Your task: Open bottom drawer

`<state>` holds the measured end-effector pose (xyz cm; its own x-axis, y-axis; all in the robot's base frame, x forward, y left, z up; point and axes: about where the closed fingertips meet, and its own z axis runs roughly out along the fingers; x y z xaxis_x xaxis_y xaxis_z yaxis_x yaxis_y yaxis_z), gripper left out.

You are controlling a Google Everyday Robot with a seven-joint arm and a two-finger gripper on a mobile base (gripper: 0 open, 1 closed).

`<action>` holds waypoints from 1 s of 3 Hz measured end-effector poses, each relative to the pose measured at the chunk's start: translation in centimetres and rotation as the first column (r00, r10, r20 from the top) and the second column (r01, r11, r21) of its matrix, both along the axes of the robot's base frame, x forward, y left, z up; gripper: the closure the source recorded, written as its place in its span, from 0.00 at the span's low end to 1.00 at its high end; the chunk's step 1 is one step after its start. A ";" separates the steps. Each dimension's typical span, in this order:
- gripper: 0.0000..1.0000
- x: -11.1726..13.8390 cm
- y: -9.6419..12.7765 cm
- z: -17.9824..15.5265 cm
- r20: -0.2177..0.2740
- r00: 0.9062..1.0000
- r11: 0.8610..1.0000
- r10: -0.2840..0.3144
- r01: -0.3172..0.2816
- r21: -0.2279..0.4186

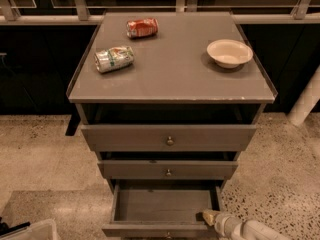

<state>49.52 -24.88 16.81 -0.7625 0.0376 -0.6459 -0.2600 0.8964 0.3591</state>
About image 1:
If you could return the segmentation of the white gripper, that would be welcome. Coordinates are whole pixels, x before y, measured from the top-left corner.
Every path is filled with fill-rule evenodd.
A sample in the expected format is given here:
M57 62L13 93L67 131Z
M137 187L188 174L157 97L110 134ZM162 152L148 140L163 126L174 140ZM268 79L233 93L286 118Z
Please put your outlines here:
M248 240L245 237L245 222L230 213L206 209L202 212L203 219L209 226L214 226L219 236L229 240Z

